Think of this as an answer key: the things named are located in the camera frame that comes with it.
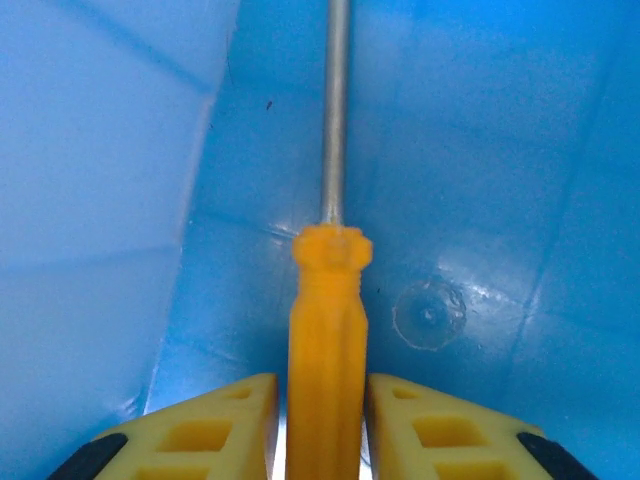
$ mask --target blue plastic container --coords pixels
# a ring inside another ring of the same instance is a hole
[[[640,6],[356,0],[353,22],[370,370],[636,478]],[[145,408],[285,385],[325,23],[325,0],[0,6],[1,479]]]

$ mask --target black rubber pad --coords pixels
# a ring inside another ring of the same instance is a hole
[[[559,443],[528,432],[517,437],[553,480],[598,480]]]
[[[49,480],[93,480],[127,440],[124,433],[112,433],[86,443],[53,472]]]

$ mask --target metal screwdriver shaft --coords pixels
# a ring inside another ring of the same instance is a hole
[[[342,225],[343,222],[350,20],[350,0],[329,1],[322,152],[322,222],[334,225]]]
[[[300,276],[289,328],[288,480],[359,473],[368,329],[360,274],[372,245],[343,226],[349,21],[349,0],[329,0],[322,223],[293,241]]]

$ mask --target circular mark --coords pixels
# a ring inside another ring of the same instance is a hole
[[[393,327],[410,347],[436,351],[467,323],[462,294],[440,277],[407,288],[393,307]]]

